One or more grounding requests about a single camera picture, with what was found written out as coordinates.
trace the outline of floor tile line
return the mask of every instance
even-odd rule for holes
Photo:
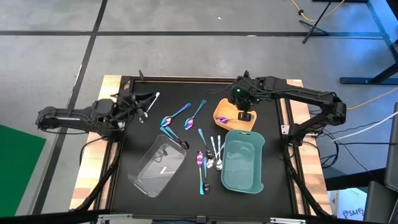
[[[74,30],[0,30],[0,35],[29,36],[260,36],[260,37],[305,37],[307,32],[268,32],[268,31],[93,31]],[[382,32],[329,32],[329,37],[384,37]]]
[[[107,3],[108,3],[108,0],[103,0],[101,3],[101,7],[98,12],[97,20],[94,24],[92,34],[95,34],[96,32],[98,32],[98,29],[100,28],[101,21],[102,21]],[[83,78],[86,73],[88,62],[90,60],[91,53],[94,48],[95,39],[96,39],[96,35],[91,35],[90,39],[88,41],[86,52],[83,56],[83,60],[80,65],[80,70],[78,72],[77,78],[75,80],[75,84],[72,89],[72,93],[70,95],[70,98],[69,98],[69,101],[67,104],[67,108],[70,110],[75,108],[78,94],[79,94],[79,91],[81,88],[81,84],[83,83]],[[61,132],[65,133],[66,131],[67,131],[67,128],[61,128]],[[32,211],[33,215],[38,215],[38,214],[42,213],[45,199],[49,192],[51,181],[52,181],[53,175],[55,173],[55,168],[57,167],[58,159],[59,159],[64,141],[65,141],[64,134],[59,134],[55,140],[54,147],[52,148],[52,152],[50,152],[50,155],[51,155],[50,162],[45,171],[44,179],[43,179],[42,185],[40,187],[40,190],[37,194],[35,206]]]

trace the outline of iridescent spoon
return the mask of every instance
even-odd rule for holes
[[[197,151],[197,164],[199,165],[199,175],[200,175],[200,194],[204,195],[205,192],[203,191],[203,180],[201,177],[201,165],[203,164],[203,154],[201,151]]]
[[[173,137],[166,131],[164,127],[160,127],[160,130],[163,131],[170,139],[173,139]]]
[[[166,116],[165,118],[163,118],[162,122],[161,122],[161,126],[162,127],[166,127],[167,125],[169,125],[172,122],[172,118],[175,117],[177,114],[181,113],[183,110],[189,108],[191,106],[190,103],[187,103],[187,105],[185,105],[183,108],[181,108],[179,111],[177,111],[175,114],[173,114],[172,116]]]
[[[206,147],[206,157],[209,159],[208,163],[210,163],[210,161],[213,161],[213,162],[214,162],[214,160],[212,159],[212,158],[214,158],[213,151],[210,150],[210,149],[207,147],[205,137],[203,137],[203,132],[201,131],[200,128],[198,128],[198,132],[199,132],[199,135],[200,135],[201,139],[203,140],[203,143],[205,143],[205,147]]]
[[[234,118],[234,119],[227,119],[226,117],[218,117],[216,118],[217,121],[226,124],[228,121],[233,121],[233,120],[237,120],[238,118]]]
[[[206,168],[206,163],[207,163],[207,158],[203,158],[203,166],[205,168],[205,181],[203,182],[203,190],[205,191],[205,194],[208,194],[210,191],[210,184],[207,182],[207,168]]]
[[[170,127],[166,127],[165,128],[168,132],[172,133],[176,138],[178,143],[180,144],[181,147],[183,147],[184,149],[189,149],[189,144],[187,141],[181,140],[178,138],[178,136],[172,131],[172,129]]]
[[[188,118],[188,119],[185,121],[185,124],[184,124],[185,130],[188,130],[188,129],[192,128],[192,126],[193,126],[193,119],[194,119],[195,116],[198,114],[198,112],[200,111],[200,109],[205,105],[205,103],[206,103],[206,100],[202,100],[201,103],[200,103],[200,105],[199,105],[199,108],[197,109],[197,111],[195,112],[195,114],[194,114],[191,118]]]

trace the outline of gray floor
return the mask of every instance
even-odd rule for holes
[[[392,41],[397,21],[385,0],[371,0]],[[308,17],[319,15],[325,3],[297,0]],[[101,0],[0,1],[0,30],[92,30]],[[106,6],[101,31],[199,30],[305,32],[289,0],[115,0]],[[365,4],[344,3],[319,25],[330,32],[379,32]],[[0,36],[0,124],[45,137],[47,143],[19,215],[29,213],[55,136],[38,131],[38,110],[67,105],[89,37]],[[249,70],[254,77],[273,75],[301,79],[308,88],[335,91],[354,106],[391,90],[391,86],[343,86],[338,77],[372,77],[394,63],[381,38],[302,37],[97,37],[76,108],[97,99],[103,75],[181,75],[236,77]],[[398,91],[348,112],[346,129],[390,115]],[[391,122],[347,139],[387,141]],[[47,195],[44,212],[68,210],[78,172],[78,153],[85,136],[67,136]],[[322,156],[334,153],[327,138],[318,140]],[[386,146],[349,146],[367,169],[384,167]],[[341,149],[333,166],[345,174],[362,172]]]

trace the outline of wire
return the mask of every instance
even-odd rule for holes
[[[348,153],[351,155],[351,157],[355,160],[356,163],[358,163],[364,170],[366,170],[366,172],[368,172],[368,174],[373,178],[373,180],[377,180],[372,173],[370,173],[367,168],[365,168],[365,166],[363,166],[356,158],[355,156],[351,153],[351,151],[347,148],[347,146],[345,144],[343,144],[343,146],[347,149]]]
[[[61,132],[57,132],[57,131],[46,131],[46,130],[42,130],[46,133],[51,133],[51,134],[87,134],[88,132],[81,132],[81,133],[61,133]]]
[[[370,102],[372,102],[372,101],[374,101],[374,100],[376,100],[376,99],[378,99],[378,98],[380,98],[382,96],[386,96],[386,95],[388,95],[388,94],[390,94],[390,93],[392,93],[393,91],[396,91],[396,90],[398,90],[398,87],[388,91],[387,93],[383,93],[383,94],[378,95],[378,96],[376,96],[374,98],[371,98],[370,100],[368,100],[368,101],[366,101],[364,103],[361,103],[360,105],[356,105],[356,106],[353,106],[351,108],[347,108],[347,110],[355,110],[356,108],[359,108],[359,107],[361,107],[363,105],[366,105],[366,104],[368,104],[368,103],[370,103]],[[321,109],[319,109],[319,110],[310,110],[310,114],[315,114],[317,112],[321,112]]]
[[[318,146],[316,146],[315,144],[310,143],[310,142],[306,142],[306,141],[303,141],[303,142],[304,142],[304,143],[307,143],[307,144],[309,144],[309,145],[311,145],[311,146],[313,146],[313,147],[315,147],[315,148],[318,150],[318,155],[319,155],[319,157],[321,156],[321,152],[319,151]]]
[[[357,131],[357,132],[355,132],[355,133],[353,133],[353,134],[349,134],[349,135],[346,135],[346,136],[343,136],[343,137],[340,137],[340,138],[336,138],[336,139],[334,139],[334,140],[332,140],[332,141],[337,141],[337,140],[340,140],[340,139],[343,139],[343,138],[348,138],[348,137],[354,136],[354,135],[356,135],[356,134],[362,133],[362,132],[364,132],[364,131],[367,131],[367,130],[369,130],[369,129],[373,128],[373,127],[376,127],[377,125],[379,125],[379,124],[381,124],[381,123],[387,121],[388,119],[392,118],[393,116],[395,116],[395,115],[397,115],[397,114],[398,114],[398,111],[395,112],[395,113],[393,113],[392,115],[388,116],[388,117],[385,118],[384,120],[382,120],[382,121],[380,121],[380,122],[378,122],[378,123],[376,123],[376,124],[374,124],[374,125],[372,125],[372,126],[370,126],[370,127],[368,127],[368,128],[365,128],[364,130],[360,130],[360,131]]]
[[[335,138],[332,134],[325,134],[325,135],[328,136],[330,139],[334,139],[334,138]],[[337,144],[335,144],[335,146],[336,146],[336,154],[326,157],[327,160],[325,160],[325,161],[323,161],[323,162],[321,163],[322,169],[327,169],[327,168],[329,168],[329,167],[335,165],[335,163],[337,162],[337,160],[338,160],[338,155],[339,155],[339,153],[340,153],[340,148],[339,148],[339,146],[338,146]],[[334,156],[334,158],[333,158],[332,162],[331,162],[329,165],[327,165],[327,166],[323,166],[323,165],[325,165],[326,162],[328,162],[333,156]]]
[[[358,128],[363,128],[363,127],[378,123],[378,122],[380,122],[380,121],[373,121],[372,123],[369,123],[369,124],[360,125],[360,126],[355,127],[355,128],[348,128],[348,129],[342,130],[342,131],[336,131],[336,132],[330,133],[330,134],[337,134],[337,133],[342,133],[342,132],[346,132],[346,131],[350,131],[350,130],[355,130],[355,129],[358,129]]]
[[[93,142],[96,142],[96,141],[101,140],[101,139],[104,139],[104,138],[105,138],[105,136],[100,137],[100,138],[98,138],[98,139],[94,139],[94,140],[92,140],[92,141],[89,141],[88,143],[86,143],[86,144],[83,145],[83,147],[80,149],[79,165],[81,165],[81,160],[83,159],[83,152],[85,151],[85,147],[86,147],[87,145],[93,143]]]
[[[329,138],[335,138],[332,134],[326,134],[326,135],[329,136]],[[358,165],[360,165],[360,166],[373,178],[373,180],[377,180],[377,179],[372,175],[372,173],[370,173],[370,172],[367,170],[367,168],[365,168],[365,166],[363,166],[363,165],[355,158],[355,156],[351,153],[351,151],[348,149],[348,147],[347,147],[345,144],[341,143],[339,140],[337,140],[336,142],[334,142],[335,145],[336,145],[336,147],[338,147],[339,144],[341,144],[342,146],[344,146],[344,147],[347,149],[348,153],[351,155],[351,157],[355,160],[355,162],[356,162]]]
[[[389,143],[389,142],[348,142],[348,143],[337,143],[338,145],[347,145],[347,144],[387,144],[391,146],[398,145],[398,143]]]
[[[392,93],[393,91],[396,91],[396,90],[398,90],[398,87],[388,91],[387,93],[383,93],[381,95],[378,95],[377,97],[374,97],[374,98],[372,98],[372,99],[370,99],[370,100],[368,100],[368,101],[366,101],[364,103],[361,103],[360,105],[353,106],[352,108],[347,108],[347,110],[354,110],[356,108],[359,108],[359,107],[361,107],[363,105],[366,105],[366,104],[368,104],[368,103],[370,103],[370,102],[372,102],[372,101],[374,101],[374,100],[376,100],[376,99],[378,99],[378,98],[380,98],[382,96],[386,96],[386,95],[388,95],[388,94],[390,94],[390,93]]]
[[[297,8],[297,10],[300,13],[301,9],[297,5],[297,3],[294,0],[290,0],[290,1],[294,4],[294,6]],[[342,0],[334,9],[332,9],[330,12],[328,12],[328,14],[324,15],[323,18],[325,18],[325,17],[329,16],[330,14],[332,14],[343,2],[345,2],[345,0]],[[300,15],[303,16],[305,20],[310,21],[310,22],[315,22],[315,21],[318,20],[318,19],[309,19],[309,18],[307,18],[304,15],[304,11],[302,11]]]
[[[308,95],[313,95],[313,96],[318,96],[318,97],[327,96],[329,94],[332,94],[333,96],[336,96],[335,92],[324,92],[322,94],[318,94],[318,93],[312,93],[312,92],[309,92],[309,91],[302,90],[302,88],[300,88],[300,89],[277,90],[277,91],[267,91],[267,90],[262,90],[262,89],[256,87],[255,85],[253,85],[251,82],[249,82],[245,78],[242,78],[241,80],[245,81],[248,85],[250,85],[253,88],[251,90],[251,94],[252,95],[254,95],[254,96],[258,97],[258,98],[261,98],[260,95],[264,95],[263,99],[264,98],[268,99],[269,97],[267,97],[267,95],[269,95],[270,93],[288,93],[288,92],[291,92],[291,91],[296,91],[296,92],[305,93],[305,94],[308,94]]]
[[[230,84],[230,85],[228,85],[228,86],[226,86],[226,87],[224,87],[224,88],[222,88],[222,89],[218,89],[218,90],[217,90],[217,89],[207,90],[207,91],[206,91],[206,94],[212,95],[212,94],[216,94],[216,93],[225,91],[226,89],[228,89],[229,87],[231,87],[231,86],[234,85],[234,84],[235,84],[235,82],[233,82],[232,84]]]

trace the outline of green plastic bin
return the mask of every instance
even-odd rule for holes
[[[233,191],[257,194],[261,182],[261,154],[265,139],[253,131],[232,130],[225,137],[221,181]]]

